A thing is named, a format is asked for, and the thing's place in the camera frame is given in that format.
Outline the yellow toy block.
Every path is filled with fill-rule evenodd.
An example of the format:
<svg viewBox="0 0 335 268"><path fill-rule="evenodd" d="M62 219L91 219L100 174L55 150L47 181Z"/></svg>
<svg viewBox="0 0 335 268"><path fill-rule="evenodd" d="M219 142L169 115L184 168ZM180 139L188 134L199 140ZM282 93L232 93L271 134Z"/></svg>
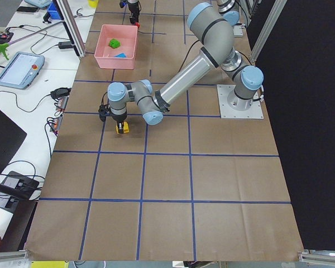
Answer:
<svg viewBox="0 0 335 268"><path fill-rule="evenodd" d="M117 133L117 134L125 134L125 133L129 133L130 129L128 126L128 122L123 121L123 133Z"/></svg>

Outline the green toy block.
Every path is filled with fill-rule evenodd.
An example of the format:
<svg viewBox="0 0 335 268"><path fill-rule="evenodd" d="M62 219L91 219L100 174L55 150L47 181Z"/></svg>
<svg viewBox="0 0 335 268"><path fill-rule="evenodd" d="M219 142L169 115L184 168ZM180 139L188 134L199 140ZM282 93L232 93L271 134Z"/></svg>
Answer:
<svg viewBox="0 0 335 268"><path fill-rule="evenodd" d="M112 49L117 49L121 46L121 43L117 39L111 39L108 46Z"/></svg>

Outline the blue toy block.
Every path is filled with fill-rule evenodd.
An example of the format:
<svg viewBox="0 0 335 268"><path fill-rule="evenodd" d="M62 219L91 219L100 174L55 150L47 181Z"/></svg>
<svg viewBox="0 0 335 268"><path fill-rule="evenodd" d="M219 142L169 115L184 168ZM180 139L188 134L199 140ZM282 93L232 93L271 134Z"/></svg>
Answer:
<svg viewBox="0 0 335 268"><path fill-rule="evenodd" d="M115 58L123 58L123 59L127 59L128 58L128 56L125 54L125 53L120 53L120 54L117 54L117 55L115 55L114 56Z"/></svg>

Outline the pink plastic box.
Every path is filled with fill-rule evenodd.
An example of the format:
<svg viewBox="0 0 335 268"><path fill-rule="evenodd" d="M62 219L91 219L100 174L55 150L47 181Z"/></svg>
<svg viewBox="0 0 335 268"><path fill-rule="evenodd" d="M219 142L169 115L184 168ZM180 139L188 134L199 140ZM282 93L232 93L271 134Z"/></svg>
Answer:
<svg viewBox="0 0 335 268"><path fill-rule="evenodd" d="M94 57L101 69L135 68L138 27L102 25Z"/></svg>

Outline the black power adapter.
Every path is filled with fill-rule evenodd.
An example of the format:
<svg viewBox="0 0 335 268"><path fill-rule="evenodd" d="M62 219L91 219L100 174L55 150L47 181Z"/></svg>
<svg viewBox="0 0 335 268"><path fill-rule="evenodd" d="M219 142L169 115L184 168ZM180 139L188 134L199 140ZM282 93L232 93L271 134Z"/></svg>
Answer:
<svg viewBox="0 0 335 268"><path fill-rule="evenodd" d="M64 41L64 42L59 42L58 43L58 48L60 50L64 50L64 49L71 49L73 46L71 44L70 41Z"/></svg>

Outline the blue plastic bin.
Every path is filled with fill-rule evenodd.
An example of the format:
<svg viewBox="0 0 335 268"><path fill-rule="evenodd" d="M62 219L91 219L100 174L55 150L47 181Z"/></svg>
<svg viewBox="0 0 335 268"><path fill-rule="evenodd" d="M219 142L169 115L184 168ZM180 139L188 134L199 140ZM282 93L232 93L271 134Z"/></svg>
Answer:
<svg viewBox="0 0 335 268"><path fill-rule="evenodd" d="M62 20L56 5L54 2L51 2L49 7L47 8L48 18L51 20Z"/></svg>

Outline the black phone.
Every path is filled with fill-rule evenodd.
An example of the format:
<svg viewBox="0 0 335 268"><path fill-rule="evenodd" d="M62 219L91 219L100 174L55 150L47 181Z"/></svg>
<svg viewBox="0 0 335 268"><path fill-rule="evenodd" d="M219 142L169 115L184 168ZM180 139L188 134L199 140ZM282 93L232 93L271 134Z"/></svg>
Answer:
<svg viewBox="0 0 335 268"><path fill-rule="evenodd" d="M35 13L39 11L38 7L26 7L26 6L19 6L16 11L21 13Z"/></svg>

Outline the teach pendant tablet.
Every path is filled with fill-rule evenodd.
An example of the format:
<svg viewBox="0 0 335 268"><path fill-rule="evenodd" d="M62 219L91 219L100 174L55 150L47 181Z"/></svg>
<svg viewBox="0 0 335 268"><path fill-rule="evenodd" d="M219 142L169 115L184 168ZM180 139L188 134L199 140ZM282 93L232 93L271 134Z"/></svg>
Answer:
<svg viewBox="0 0 335 268"><path fill-rule="evenodd" d="M0 73L0 86L26 89L45 63L42 55L17 52Z"/></svg>

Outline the aluminium frame post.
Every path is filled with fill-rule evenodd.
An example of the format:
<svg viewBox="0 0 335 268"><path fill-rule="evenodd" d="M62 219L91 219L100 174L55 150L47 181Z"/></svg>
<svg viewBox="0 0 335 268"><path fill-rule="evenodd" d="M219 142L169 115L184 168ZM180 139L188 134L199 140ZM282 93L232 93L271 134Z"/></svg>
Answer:
<svg viewBox="0 0 335 268"><path fill-rule="evenodd" d="M85 57L86 50L84 46L83 39L75 22L74 15L71 11L69 3L67 0L53 0L53 4L56 7L56 10L63 22L64 28L68 37L70 39L71 45L80 58Z"/></svg>

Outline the green handled grabber tool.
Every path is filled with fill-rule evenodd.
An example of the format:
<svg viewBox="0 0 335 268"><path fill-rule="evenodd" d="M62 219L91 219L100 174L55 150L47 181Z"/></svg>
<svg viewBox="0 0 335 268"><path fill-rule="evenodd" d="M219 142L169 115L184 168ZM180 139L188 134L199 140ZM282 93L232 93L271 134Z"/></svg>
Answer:
<svg viewBox="0 0 335 268"><path fill-rule="evenodd" d="M10 42L7 42L7 43L0 44L0 54L3 54L3 56L4 56L7 60L9 60L9 58L8 58L8 56L7 56L7 54L6 54L6 50L7 50L7 48L8 48L10 45L13 45L13 44L15 44L15 43L17 43L17 42L20 42L20 41L24 40L24 39L30 38L31 36L34 36L34 35L36 35L36 34L39 34L39 33L43 32L43 31L46 31L46 30L48 30L48 29L50 29L50 28L52 28L52 27L54 27L54 26L60 25L60 24L63 23L63 22L64 22L64 21L59 21L59 22L57 22L57 23L51 24L50 26L47 26L47 27L42 28L42 29L40 29L40 30L38 30L38 31L35 31L35 32L33 32L33 33L29 34L29 35L26 35L26 36L24 36L24 37L21 37L20 39L17 39L17 40L13 40L13 41L10 41Z"/></svg>

